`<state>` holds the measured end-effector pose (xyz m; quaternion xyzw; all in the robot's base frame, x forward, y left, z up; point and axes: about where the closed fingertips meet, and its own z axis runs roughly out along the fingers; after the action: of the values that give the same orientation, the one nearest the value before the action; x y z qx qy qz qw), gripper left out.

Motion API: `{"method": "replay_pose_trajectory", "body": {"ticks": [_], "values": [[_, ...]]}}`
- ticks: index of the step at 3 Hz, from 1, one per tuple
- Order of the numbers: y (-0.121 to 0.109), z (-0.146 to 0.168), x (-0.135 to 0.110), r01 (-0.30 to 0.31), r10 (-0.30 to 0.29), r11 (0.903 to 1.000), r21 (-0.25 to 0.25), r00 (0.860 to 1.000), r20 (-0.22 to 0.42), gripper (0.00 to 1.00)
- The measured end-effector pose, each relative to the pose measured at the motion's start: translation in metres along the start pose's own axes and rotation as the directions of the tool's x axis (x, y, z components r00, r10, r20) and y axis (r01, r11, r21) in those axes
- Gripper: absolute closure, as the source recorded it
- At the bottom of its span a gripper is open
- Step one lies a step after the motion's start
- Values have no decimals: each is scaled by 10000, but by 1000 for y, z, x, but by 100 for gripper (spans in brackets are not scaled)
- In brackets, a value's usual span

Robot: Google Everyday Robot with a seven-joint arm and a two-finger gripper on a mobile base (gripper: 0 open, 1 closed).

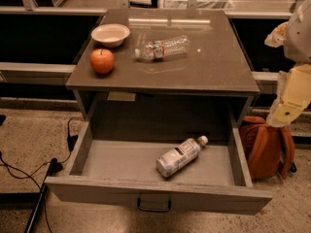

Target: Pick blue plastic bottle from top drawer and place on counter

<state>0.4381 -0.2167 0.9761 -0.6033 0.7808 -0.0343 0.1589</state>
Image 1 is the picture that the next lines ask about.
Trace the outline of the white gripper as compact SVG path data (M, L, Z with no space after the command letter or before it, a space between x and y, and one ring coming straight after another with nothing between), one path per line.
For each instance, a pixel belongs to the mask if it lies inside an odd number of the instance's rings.
M277 95L266 122L273 127L290 125L311 103L311 64L297 63L289 72L279 72Z

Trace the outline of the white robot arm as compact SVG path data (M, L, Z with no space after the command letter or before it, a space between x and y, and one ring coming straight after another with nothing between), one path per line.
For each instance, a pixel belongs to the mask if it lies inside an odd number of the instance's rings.
M286 58L295 62L288 72L279 72L277 98L267 123L274 127L290 125L311 103L311 0L296 7L291 18L267 35L267 46L284 47Z

